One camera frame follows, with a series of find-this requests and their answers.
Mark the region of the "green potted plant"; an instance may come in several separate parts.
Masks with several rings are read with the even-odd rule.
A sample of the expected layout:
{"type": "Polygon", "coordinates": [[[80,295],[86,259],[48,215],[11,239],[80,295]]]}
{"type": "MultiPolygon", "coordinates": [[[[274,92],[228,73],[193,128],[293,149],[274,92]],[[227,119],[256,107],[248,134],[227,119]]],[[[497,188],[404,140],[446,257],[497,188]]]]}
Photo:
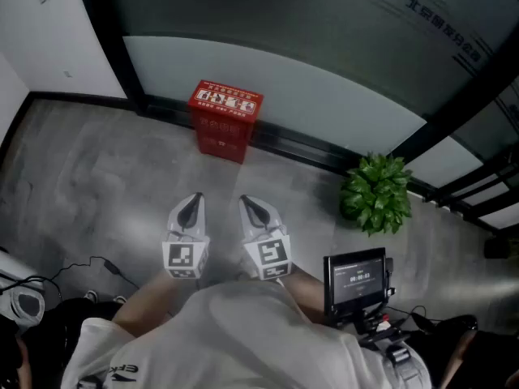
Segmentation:
{"type": "Polygon", "coordinates": [[[397,233],[411,217],[407,186],[412,172],[401,157],[370,153],[347,171],[339,211],[364,233],[397,233]]]}

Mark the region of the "person's left forearm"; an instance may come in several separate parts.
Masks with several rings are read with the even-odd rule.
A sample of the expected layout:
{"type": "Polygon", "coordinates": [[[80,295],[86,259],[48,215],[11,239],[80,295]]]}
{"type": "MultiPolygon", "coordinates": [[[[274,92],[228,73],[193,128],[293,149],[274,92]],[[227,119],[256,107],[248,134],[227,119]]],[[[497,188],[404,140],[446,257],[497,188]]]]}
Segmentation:
{"type": "Polygon", "coordinates": [[[135,338],[154,330],[167,320],[180,283],[162,271],[121,306],[112,322],[135,338]]]}

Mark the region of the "black monitor screen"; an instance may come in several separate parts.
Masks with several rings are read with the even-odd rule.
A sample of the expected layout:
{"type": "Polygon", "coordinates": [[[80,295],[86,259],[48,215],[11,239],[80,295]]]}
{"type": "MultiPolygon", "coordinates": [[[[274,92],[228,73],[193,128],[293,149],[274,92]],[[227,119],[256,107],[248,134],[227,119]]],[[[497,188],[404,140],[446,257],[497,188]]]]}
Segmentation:
{"type": "Polygon", "coordinates": [[[324,314],[333,326],[349,323],[368,333],[394,294],[392,259],[383,247],[324,258],[324,314]]]}

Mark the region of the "white grey handheld device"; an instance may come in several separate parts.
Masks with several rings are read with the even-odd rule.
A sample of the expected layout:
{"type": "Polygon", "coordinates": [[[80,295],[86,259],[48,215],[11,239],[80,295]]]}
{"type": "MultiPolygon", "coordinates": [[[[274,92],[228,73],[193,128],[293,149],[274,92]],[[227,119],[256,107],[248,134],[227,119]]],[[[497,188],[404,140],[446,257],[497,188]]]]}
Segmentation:
{"type": "Polygon", "coordinates": [[[27,329],[40,323],[45,312],[45,290],[34,281],[6,288],[35,276],[36,271],[0,247],[0,314],[27,329]]]}

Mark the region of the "red fire equipment box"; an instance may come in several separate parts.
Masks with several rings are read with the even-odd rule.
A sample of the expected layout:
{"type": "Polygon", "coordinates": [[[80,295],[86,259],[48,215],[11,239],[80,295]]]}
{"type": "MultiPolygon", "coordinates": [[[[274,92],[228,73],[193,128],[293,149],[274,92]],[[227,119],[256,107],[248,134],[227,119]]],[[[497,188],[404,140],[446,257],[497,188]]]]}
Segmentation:
{"type": "Polygon", "coordinates": [[[242,164],[255,122],[216,108],[191,106],[190,110],[199,150],[242,164]]]}

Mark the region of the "person's right forearm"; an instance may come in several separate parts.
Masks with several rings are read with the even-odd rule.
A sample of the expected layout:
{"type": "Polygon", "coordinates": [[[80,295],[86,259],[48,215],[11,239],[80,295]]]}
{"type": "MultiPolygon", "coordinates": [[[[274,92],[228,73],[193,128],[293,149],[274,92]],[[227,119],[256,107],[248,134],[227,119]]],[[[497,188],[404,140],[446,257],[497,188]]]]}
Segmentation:
{"type": "Polygon", "coordinates": [[[292,272],[280,278],[299,309],[316,324],[330,325],[324,312],[324,283],[302,268],[293,265],[292,272]]]}

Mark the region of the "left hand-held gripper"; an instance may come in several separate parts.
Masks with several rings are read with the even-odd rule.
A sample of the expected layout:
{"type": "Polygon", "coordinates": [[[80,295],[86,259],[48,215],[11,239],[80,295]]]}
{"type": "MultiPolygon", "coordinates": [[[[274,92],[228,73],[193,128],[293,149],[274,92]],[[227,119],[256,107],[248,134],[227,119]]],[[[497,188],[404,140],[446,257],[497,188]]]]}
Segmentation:
{"type": "Polygon", "coordinates": [[[205,197],[188,195],[170,212],[168,232],[162,241],[165,271],[174,279],[199,280],[208,261],[205,197]]]}

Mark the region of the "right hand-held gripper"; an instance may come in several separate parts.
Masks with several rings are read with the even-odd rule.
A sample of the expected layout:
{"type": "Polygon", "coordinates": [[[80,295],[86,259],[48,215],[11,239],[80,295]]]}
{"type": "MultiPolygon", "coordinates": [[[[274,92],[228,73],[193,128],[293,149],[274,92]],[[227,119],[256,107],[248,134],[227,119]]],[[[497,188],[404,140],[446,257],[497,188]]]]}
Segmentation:
{"type": "Polygon", "coordinates": [[[277,280],[291,273],[293,260],[290,236],[278,210],[248,194],[238,199],[244,249],[255,266],[260,280],[277,280]]]}

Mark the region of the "person's white shirt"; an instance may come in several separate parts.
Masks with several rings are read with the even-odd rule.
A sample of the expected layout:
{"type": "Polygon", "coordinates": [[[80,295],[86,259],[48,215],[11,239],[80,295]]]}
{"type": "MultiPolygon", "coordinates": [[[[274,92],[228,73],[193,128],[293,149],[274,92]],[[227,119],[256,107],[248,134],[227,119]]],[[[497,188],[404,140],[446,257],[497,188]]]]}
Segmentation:
{"type": "Polygon", "coordinates": [[[229,282],[193,294],[135,337],[83,322],[61,389],[431,389],[417,353],[395,366],[349,333],[314,324],[280,285],[229,282]]]}

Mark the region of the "black monitor mount rig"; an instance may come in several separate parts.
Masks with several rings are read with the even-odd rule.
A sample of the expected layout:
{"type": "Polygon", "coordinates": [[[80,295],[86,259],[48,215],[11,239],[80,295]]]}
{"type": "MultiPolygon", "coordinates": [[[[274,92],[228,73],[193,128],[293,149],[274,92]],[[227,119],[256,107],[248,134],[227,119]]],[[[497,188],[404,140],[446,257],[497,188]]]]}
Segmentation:
{"type": "Polygon", "coordinates": [[[365,313],[354,317],[354,328],[362,348],[385,353],[388,348],[403,344],[410,333],[401,329],[405,319],[391,322],[382,312],[365,313]]]}

